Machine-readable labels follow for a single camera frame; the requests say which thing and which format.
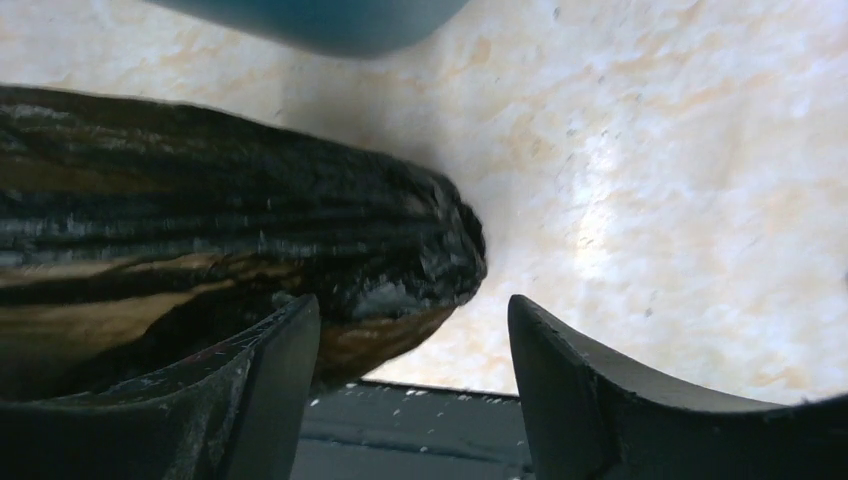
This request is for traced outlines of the black trash bag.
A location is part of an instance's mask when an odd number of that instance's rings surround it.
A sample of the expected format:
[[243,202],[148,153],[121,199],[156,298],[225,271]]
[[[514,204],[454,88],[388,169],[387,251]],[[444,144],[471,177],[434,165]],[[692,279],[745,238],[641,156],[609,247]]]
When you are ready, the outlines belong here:
[[102,392],[311,295],[315,395],[478,292],[443,174],[201,106],[1,89],[1,395]]

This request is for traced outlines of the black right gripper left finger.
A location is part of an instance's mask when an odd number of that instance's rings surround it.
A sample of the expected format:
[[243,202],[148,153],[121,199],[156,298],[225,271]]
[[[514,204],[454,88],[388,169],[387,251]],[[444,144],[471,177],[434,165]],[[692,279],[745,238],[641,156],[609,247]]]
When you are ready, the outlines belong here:
[[5,479],[286,479],[320,337],[303,296],[99,393],[1,405]]

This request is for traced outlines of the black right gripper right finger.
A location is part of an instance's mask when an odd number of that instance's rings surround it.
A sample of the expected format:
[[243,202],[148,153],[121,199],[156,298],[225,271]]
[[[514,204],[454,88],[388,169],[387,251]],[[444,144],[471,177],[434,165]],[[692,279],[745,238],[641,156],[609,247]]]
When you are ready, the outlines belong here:
[[646,366],[522,295],[514,371],[540,479],[843,479],[847,399],[783,406]]

